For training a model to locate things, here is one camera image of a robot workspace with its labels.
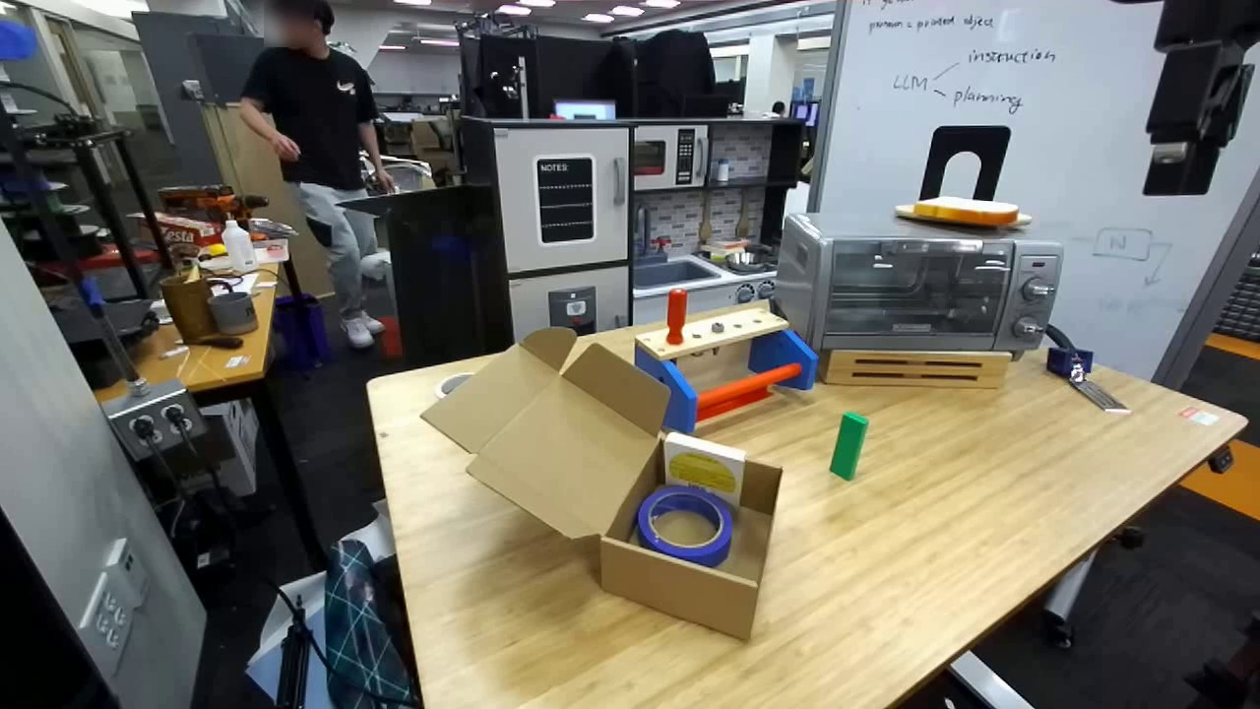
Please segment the green rectangular block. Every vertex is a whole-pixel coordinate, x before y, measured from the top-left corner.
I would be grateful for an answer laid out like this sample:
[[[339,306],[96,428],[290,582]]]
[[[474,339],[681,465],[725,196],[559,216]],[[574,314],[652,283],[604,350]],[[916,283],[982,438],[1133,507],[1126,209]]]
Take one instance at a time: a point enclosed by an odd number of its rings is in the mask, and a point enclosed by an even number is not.
[[[869,419],[858,409],[845,409],[833,428],[831,449],[831,472],[851,480],[858,472],[864,449],[866,449]]]

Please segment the white and yellow card box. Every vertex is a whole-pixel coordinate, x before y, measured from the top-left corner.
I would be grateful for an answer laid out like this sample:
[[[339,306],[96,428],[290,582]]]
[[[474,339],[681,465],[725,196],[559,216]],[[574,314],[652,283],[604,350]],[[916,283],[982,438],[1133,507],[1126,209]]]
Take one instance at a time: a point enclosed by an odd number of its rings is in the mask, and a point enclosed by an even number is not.
[[[713,498],[735,504],[744,493],[749,457],[732,447],[715,447],[690,435],[671,435],[663,443],[663,465],[671,483],[710,487]]]

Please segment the grey control box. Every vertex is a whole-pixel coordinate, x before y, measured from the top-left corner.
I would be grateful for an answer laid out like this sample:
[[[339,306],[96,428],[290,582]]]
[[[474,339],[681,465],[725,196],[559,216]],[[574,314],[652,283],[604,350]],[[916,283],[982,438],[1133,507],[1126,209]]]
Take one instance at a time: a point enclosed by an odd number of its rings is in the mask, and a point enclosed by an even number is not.
[[[169,452],[205,435],[196,403],[176,384],[131,386],[102,415],[131,460]]]

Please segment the orange toy peg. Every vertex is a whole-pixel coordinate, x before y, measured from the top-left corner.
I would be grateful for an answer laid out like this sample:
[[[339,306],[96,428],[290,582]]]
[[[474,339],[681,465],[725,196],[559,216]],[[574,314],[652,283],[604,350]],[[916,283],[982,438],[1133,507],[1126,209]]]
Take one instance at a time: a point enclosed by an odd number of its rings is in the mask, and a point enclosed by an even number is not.
[[[671,293],[664,296],[664,343],[676,347],[684,339],[684,313],[690,313],[690,296],[684,293]]]

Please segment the blue wooden toy workbench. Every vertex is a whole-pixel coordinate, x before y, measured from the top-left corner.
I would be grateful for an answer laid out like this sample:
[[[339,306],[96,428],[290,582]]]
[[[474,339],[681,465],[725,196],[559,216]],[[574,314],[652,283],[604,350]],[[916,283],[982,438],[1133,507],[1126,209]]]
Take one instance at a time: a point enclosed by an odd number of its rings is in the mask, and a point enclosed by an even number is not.
[[[810,389],[819,378],[819,356],[805,334],[790,330],[784,314],[767,306],[732,306],[710,314],[684,314],[684,339],[664,343],[664,327],[641,330],[634,339],[634,368],[671,389],[664,424],[694,435],[697,397],[710,386],[801,363],[801,378],[788,389]]]

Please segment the orange toy cylinder bar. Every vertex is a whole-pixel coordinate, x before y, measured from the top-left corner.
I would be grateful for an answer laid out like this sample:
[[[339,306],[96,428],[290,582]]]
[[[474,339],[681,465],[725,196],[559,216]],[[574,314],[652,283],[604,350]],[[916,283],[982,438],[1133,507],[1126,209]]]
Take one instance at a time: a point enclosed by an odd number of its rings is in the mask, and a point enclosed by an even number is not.
[[[784,363],[784,368],[773,368],[773,372],[755,372],[755,374],[710,386],[697,397],[697,420],[719,419],[719,415],[739,409],[749,403],[759,403],[773,386],[795,384],[801,372],[805,372],[801,363]]]

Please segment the toy play kitchen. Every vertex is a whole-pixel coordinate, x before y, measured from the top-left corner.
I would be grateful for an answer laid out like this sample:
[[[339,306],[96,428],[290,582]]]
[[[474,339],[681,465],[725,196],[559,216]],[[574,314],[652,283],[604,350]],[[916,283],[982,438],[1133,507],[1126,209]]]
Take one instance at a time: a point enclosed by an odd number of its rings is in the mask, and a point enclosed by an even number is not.
[[[788,118],[465,118],[512,334],[652,323],[767,298],[801,126]]]

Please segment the wooden slatted stand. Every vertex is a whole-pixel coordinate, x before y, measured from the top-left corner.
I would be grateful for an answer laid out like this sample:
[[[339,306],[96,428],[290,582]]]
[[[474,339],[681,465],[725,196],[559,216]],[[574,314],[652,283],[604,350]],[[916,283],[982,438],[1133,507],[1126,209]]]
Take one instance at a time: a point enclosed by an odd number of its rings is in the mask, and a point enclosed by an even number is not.
[[[823,378],[833,386],[963,386],[991,389],[1008,378],[1005,350],[831,350]]]

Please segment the silver toaster oven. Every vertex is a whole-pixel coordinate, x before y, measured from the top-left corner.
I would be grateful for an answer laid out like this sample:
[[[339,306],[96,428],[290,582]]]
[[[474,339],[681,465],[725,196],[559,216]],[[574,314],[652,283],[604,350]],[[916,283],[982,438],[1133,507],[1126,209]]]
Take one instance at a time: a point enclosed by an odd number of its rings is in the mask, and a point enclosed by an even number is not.
[[[816,350],[1033,350],[1061,272],[1057,242],[795,213],[780,230],[774,306]]]

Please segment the orange plate on oven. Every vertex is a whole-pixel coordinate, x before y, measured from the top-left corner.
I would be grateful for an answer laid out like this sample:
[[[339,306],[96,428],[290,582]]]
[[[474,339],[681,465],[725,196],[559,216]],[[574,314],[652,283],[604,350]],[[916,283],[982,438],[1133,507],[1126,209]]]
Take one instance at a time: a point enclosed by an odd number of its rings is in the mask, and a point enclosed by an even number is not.
[[[924,196],[893,209],[904,222],[923,226],[952,226],[952,230],[1020,230],[1029,226],[1029,213],[1008,200],[974,200],[974,196]]]

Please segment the person in black shirt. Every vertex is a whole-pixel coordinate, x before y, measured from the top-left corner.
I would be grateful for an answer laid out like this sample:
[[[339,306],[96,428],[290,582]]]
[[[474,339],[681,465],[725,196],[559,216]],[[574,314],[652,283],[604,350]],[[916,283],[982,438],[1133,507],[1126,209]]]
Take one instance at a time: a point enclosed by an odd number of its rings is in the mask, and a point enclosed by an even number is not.
[[[366,283],[389,268],[373,222],[354,213],[366,184],[389,184],[370,74],[336,45],[315,58],[257,58],[240,118],[277,149],[305,216],[327,230],[341,334],[370,347],[383,323],[366,313]]]

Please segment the blue clamp tool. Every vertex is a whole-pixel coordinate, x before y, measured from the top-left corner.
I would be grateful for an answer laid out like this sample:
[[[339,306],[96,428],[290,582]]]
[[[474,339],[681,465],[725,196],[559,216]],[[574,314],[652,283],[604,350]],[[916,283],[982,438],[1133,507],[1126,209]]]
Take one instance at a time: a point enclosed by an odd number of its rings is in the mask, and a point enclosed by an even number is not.
[[[1066,330],[1051,327],[1047,330],[1051,350],[1047,350],[1047,372],[1057,378],[1064,378],[1078,397],[1087,397],[1093,409],[1104,415],[1121,415],[1121,403],[1113,395],[1106,395],[1092,372],[1093,372],[1093,356],[1075,347]]]

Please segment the brown paper bag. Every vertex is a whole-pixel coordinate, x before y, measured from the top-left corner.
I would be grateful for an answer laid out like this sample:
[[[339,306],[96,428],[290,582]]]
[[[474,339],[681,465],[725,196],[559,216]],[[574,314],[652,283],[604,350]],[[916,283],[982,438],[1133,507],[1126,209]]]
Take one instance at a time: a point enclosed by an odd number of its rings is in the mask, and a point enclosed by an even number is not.
[[[209,280],[202,272],[175,272],[161,280],[161,298],[186,343],[209,343],[222,334],[214,318]]]

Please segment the wooden side desk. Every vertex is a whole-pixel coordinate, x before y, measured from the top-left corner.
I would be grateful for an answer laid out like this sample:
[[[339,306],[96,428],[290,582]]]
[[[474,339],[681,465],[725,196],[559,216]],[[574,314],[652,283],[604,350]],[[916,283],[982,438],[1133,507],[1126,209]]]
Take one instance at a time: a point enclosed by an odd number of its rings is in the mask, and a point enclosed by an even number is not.
[[[269,378],[277,272],[261,272],[251,288],[257,327],[235,347],[186,343],[175,323],[131,347],[131,363],[147,386],[180,384],[194,397],[240,397]]]

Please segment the whiteboard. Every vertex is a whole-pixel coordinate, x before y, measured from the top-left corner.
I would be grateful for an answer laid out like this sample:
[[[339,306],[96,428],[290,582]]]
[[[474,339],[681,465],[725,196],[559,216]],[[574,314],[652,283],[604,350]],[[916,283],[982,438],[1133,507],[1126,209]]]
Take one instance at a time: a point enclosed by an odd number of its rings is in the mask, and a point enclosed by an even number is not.
[[[816,222],[893,238],[946,126],[1008,134],[996,193],[1066,255],[1057,323],[1177,384],[1260,178],[1260,0],[840,0]]]

